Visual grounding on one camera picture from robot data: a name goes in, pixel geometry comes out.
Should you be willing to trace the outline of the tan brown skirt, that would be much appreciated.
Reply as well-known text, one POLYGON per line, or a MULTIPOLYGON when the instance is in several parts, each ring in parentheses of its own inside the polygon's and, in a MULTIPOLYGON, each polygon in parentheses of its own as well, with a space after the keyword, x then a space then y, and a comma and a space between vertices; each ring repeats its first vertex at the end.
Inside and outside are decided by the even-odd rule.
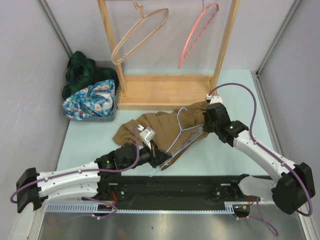
MULTIPOLYGON (((204 123, 203 112, 206 110, 208 103, 205 101, 196 102, 186 106, 187 111, 184 109, 180 112, 179 120, 183 129, 190 128, 204 123)), ((137 119, 132 119, 129 122, 122 124, 112 138, 117 145, 125 143, 135 143, 134 127, 142 125, 143 127, 150 127, 155 131, 153 140, 158 147, 167 151, 170 145, 180 132, 177 113, 180 108, 176 108, 171 113, 158 111, 156 113, 144 113, 137 119)), ((175 145, 169 150, 173 154, 176 149, 183 143, 189 136, 191 136, 196 129, 191 129, 181 133, 175 145)))

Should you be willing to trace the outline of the light blue wire hanger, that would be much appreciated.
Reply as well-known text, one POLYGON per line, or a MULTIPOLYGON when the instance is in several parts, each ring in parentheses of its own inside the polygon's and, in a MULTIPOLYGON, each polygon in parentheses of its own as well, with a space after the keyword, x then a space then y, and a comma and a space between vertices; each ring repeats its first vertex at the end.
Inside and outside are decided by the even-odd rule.
POLYGON ((166 153, 169 152, 169 150, 175 145, 176 141, 179 139, 180 135, 183 133, 183 132, 186 132, 186 131, 189 131, 189 130, 192 130, 192 129, 196 129, 196 131, 188 137, 188 139, 183 142, 177 149, 176 151, 172 154, 172 157, 168 160, 166 160, 162 166, 158 167, 158 169, 151 173, 151 169, 148 173, 148 176, 149 177, 153 177, 155 176, 159 171, 161 171, 164 167, 166 166, 169 166, 171 163, 172 163, 172 160, 173 158, 175 158, 179 153, 181 153, 184 149, 186 149, 189 145, 191 145, 198 137, 201 136, 201 134, 204 132, 203 128, 202 128, 202 124, 201 125, 195 125, 195 126, 192 126, 192 127, 189 127, 189 128, 185 128, 183 129, 182 128, 182 125, 181 125, 181 121, 179 119, 180 117, 180 112, 182 110, 185 110, 187 111, 188 109, 186 107, 182 107, 179 109, 179 111, 177 112, 177 123, 178 123, 178 126, 179 126, 179 133, 177 135, 177 137, 175 138, 175 140, 173 141, 173 143, 170 145, 170 147, 167 149, 166 153))

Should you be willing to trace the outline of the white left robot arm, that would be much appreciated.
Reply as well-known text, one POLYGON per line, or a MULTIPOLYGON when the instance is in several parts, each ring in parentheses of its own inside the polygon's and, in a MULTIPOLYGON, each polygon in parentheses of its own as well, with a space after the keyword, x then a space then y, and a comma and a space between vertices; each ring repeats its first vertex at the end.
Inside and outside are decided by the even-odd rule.
POLYGON ((36 168, 26 169, 16 182, 16 192, 10 201, 23 212, 28 204, 38 210, 44 203, 71 198, 98 198, 105 200, 111 188, 107 177, 125 172, 144 164, 153 168, 172 158, 172 155, 152 141, 151 146, 139 148, 125 143, 116 150, 94 161, 78 167, 50 172, 37 172, 36 168))

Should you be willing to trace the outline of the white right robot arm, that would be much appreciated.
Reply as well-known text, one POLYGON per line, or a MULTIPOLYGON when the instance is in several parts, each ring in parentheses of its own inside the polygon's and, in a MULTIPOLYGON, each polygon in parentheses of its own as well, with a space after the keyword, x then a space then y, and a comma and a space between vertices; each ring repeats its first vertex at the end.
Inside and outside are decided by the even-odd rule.
POLYGON ((243 175, 230 188, 231 196, 242 201, 247 196, 272 200, 284 213, 291 215, 311 202, 316 194, 312 169, 302 162, 296 164, 260 143, 241 121, 231 121, 225 106, 212 103, 206 107, 204 130, 215 133, 219 140, 244 153, 262 167, 271 180, 243 175))

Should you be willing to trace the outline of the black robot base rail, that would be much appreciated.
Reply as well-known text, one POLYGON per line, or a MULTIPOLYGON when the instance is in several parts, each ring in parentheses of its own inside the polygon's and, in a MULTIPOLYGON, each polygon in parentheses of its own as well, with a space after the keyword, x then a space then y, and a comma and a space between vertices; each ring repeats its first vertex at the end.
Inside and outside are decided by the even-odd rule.
POLYGON ((237 186, 239 176, 121 176, 107 177, 108 191, 100 201, 114 201, 119 210, 208 212, 225 203, 252 204, 237 186))

